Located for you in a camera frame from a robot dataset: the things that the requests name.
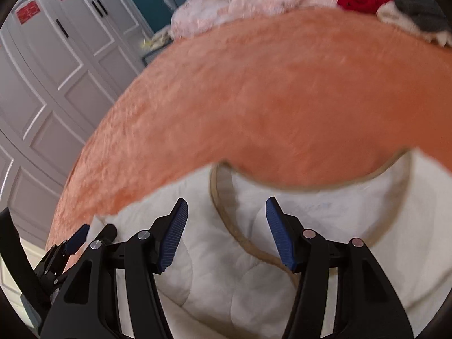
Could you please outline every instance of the orange bedspread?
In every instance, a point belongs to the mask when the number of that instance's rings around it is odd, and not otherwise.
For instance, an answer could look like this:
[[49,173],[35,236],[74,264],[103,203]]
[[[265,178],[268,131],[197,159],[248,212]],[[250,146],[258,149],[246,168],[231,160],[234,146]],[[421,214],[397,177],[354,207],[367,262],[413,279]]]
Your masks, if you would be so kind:
[[452,50],[339,9],[236,21],[176,42],[132,83],[83,149],[47,246],[210,162],[326,185],[404,146],[452,170]]

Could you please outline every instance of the beige trim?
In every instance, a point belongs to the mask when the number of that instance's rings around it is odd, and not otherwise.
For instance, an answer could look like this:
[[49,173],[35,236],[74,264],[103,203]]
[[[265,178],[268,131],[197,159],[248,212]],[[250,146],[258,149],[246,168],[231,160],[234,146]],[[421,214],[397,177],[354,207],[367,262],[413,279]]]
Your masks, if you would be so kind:
[[220,199],[220,195],[218,193],[217,188],[217,174],[220,167],[227,167],[233,172],[239,174],[246,180],[248,180],[250,183],[253,183],[257,186],[265,186],[268,188],[277,188],[280,190],[287,190],[287,191],[303,191],[303,192],[318,192],[318,191],[324,191],[324,190],[334,190],[342,187],[346,187],[352,184],[357,183],[364,183],[371,179],[376,178],[377,176],[384,173],[386,170],[388,170],[395,162],[397,162],[402,156],[408,154],[408,167],[407,167],[407,181],[403,185],[403,195],[404,197],[401,198],[400,203],[393,209],[389,211],[389,217],[385,219],[384,222],[381,223],[381,225],[376,226],[376,228],[373,230],[373,232],[365,236],[364,239],[366,240],[367,246],[371,247],[374,245],[378,239],[387,231],[389,230],[390,226],[393,224],[394,220],[396,219],[396,216],[399,214],[399,211],[401,209],[401,206],[405,202],[406,197],[406,189],[410,181],[410,170],[411,165],[413,162],[413,157],[410,152],[409,148],[405,148],[400,150],[399,152],[395,153],[386,163],[384,163],[381,167],[379,167],[376,171],[368,174],[364,177],[359,177],[357,179],[346,181],[346,182],[340,182],[336,184],[326,185],[326,186],[279,186],[268,182],[260,182],[254,180],[249,175],[245,174],[244,172],[240,172],[239,170],[236,170],[232,165],[230,165],[228,162],[221,162],[212,167],[211,173],[210,173],[210,196],[213,202],[213,205],[216,208],[216,211],[221,217],[221,220],[223,220],[223,223],[226,227],[226,229],[229,231],[229,233],[236,239],[236,241],[239,243],[239,245],[250,255],[258,258],[261,261],[264,261],[270,265],[276,266],[282,270],[284,270],[291,278],[292,283],[297,286],[299,282],[299,276],[294,275],[282,262],[279,258],[276,256],[273,256],[265,251],[260,250],[257,248],[250,240],[248,240],[243,233],[240,231],[240,229],[237,227],[237,225],[233,222],[231,217],[226,212],[226,209],[223,206],[223,203]]

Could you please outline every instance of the wardrobe door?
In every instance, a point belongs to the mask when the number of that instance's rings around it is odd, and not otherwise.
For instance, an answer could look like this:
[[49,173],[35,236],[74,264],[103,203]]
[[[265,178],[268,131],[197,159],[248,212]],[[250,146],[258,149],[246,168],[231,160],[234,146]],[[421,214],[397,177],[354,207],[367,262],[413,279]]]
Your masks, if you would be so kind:
[[60,107],[91,134],[120,93],[102,78],[45,0],[19,0],[8,29],[32,73]]
[[0,130],[60,185],[88,138],[33,76],[5,27],[0,30]]
[[28,161],[0,132],[0,210],[10,208],[19,235],[45,248],[63,187]]
[[47,0],[69,36],[109,83],[122,94],[144,65],[133,57],[113,31],[107,15],[94,0]]
[[132,49],[134,55],[141,59],[144,55],[142,43],[153,35],[150,28],[140,17],[136,6],[128,0],[94,0],[97,2],[113,29]]

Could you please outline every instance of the blue ribbed fingertip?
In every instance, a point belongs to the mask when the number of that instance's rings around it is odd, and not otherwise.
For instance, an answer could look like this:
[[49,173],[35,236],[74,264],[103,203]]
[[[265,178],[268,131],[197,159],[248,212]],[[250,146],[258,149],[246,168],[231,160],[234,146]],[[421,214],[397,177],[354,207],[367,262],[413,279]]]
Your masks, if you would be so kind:
[[176,216],[171,221],[171,225],[166,232],[164,239],[160,244],[160,259],[157,263],[161,271],[165,271],[172,262],[179,245],[182,232],[184,232],[185,224],[188,218],[188,204],[185,200],[180,204]]
[[292,240],[270,199],[265,204],[265,214],[282,263],[290,270],[295,269],[297,264],[295,263]]

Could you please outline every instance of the black door handle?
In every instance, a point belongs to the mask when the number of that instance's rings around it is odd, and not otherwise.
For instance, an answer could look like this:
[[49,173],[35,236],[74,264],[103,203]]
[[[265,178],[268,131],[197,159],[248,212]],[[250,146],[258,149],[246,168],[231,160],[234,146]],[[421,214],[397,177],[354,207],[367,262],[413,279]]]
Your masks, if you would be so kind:
[[101,13],[101,11],[99,10],[99,8],[97,7],[96,3],[94,1],[91,1],[91,4],[94,6],[94,8],[96,9],[96,11],[99,13],[100,17],[103,18],[103,14]]
[[60,27],[61,31],[66,36],[66,38],[69,38],[69,34],[67,34],[66,29],[64,29],[64,27],[61,25],[61,23],[58,19],[56,20],[56,23],[58,24],[58,26]]
[[100,5],[100,7],[102,8],[103,12],[105,13],[105,15],[108,15],[107,9],[105,7],[103,7],[102,3],[100,2],[100,0],[97,0],[97,3]]

